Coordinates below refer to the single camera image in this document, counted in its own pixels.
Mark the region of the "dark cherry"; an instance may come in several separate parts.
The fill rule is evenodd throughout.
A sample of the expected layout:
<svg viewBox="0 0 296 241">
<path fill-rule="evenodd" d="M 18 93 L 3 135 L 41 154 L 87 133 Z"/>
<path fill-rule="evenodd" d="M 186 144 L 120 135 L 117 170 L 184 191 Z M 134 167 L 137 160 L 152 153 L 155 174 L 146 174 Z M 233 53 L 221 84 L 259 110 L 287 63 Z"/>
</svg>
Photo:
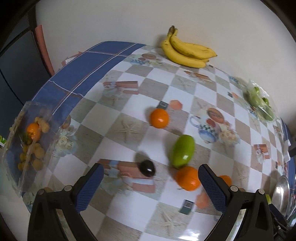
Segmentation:
<svg viewBox="0 0 296 241">
<path fill-rule="evenodd" d="M 146 177 L 153 177 L 156 173 L 156 168 L 151 160 L 144 160 L 138 165 L 140 172 Z"/>
</svg>

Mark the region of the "small orange mandarin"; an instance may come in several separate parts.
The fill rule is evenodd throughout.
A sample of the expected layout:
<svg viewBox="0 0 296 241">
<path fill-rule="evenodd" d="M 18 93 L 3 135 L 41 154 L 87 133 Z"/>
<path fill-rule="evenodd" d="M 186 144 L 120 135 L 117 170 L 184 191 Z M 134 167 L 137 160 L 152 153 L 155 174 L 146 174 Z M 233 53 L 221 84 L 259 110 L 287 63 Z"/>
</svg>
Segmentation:
<svg viewBox="0 0 296 241">
<path fill-rule="evenodd" d="M 166 110 L 156 108 L 149 117 L 150 124 L 155 128 L 165 128 L 170 121 L 169 114 Z"/>
</svg>

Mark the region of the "clear box of green fruits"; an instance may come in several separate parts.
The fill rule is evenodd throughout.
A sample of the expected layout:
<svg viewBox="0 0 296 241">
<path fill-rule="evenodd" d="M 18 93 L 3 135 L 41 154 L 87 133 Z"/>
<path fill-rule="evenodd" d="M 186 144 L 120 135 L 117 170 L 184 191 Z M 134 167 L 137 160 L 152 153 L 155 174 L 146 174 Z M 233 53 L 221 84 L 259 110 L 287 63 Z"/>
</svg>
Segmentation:
<svg viewBox="0 0 296 241">
<path fill-rule="evenodd" d="M 270 105 L 269 95 L 258 84 L 249 80 L 243 91 L 243 96 L 260 120 L 265 122 L 275 121 L 276 114 L 274 108 Z"/>
</svg>

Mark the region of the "silver metal bowl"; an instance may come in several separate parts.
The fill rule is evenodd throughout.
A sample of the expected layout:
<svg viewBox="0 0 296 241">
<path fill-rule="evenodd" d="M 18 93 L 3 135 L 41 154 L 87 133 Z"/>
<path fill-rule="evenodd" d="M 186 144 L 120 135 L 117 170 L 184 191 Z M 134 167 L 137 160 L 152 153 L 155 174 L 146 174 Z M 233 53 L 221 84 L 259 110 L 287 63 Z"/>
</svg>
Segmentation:
<svg viewBox="0 0 296 241">
<path fill-rule="evenodd" d="M 283 216 L 286 216 L 290 203 L 290 185 L 285 175 L 279 178 L 271 202 Z"/>
</svg>

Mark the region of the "black charger on white dock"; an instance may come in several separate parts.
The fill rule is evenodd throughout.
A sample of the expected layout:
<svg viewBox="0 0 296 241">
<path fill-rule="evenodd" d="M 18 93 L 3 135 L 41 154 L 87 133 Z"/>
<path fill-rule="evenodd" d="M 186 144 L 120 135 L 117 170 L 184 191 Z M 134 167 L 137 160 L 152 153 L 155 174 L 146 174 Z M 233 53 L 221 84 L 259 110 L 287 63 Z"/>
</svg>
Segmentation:
<svg viewBox="0 0 296 241">
<path fill-rule="evenodd" d="M 283 143 L 284 162 L 287 163 L 294 156 L 295 156 L 295 137 L 292 137 L 292 141 L 287 139 Z"/>
</svg>

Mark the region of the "checkered patterned tablecloth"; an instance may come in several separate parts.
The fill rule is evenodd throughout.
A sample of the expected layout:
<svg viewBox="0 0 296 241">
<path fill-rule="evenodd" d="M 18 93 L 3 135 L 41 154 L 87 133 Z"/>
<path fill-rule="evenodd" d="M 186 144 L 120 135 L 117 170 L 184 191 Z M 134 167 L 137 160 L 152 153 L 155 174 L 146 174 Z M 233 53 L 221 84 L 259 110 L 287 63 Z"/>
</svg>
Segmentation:
<svg viewBox="0 0 296 241">
<path fill-rule="evenodd" d="M 220 214 L 202 188 L 182 189 L 174 180 L 170 152 L 181 135 L 195 140 L 189 165 L 208 164 L 245 191 L 271 194 L 282 175 L 289 138 L 280 119 L 265 122 L 243 98 L 238 79 L 211 65 L 190 69 L 160 49 L 130 42 L 103 42 L 59 70 L 34 96 L 50 105 L 63 130 L 43 185 L 61 190 L 97 161 L 106 173 L 81 216 L 98 240 L 204 240 Z M 150 124 L 161 108 L 165 128 Z M 138 165 L 151 160 L 153 177 Z"/>
</svg>

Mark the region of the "yellow banana bunch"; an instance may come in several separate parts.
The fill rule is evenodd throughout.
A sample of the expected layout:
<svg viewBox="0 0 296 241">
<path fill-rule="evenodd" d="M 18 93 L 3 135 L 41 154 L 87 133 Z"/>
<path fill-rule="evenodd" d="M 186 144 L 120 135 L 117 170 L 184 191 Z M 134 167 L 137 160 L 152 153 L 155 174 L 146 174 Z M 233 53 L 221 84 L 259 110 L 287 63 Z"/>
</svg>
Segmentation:
<svg viewBox="0 0 296 241">
<path fill-rule="evenodd" d="M 190 68 L 204 68 L 210 58 L 217 57 L 214 50 L 193 43 L 181 41 L 178 29 L 171 26 L 166 39 L 162 42 L 162 49 L 166 57 L 174 63 Z"/>
</svg>

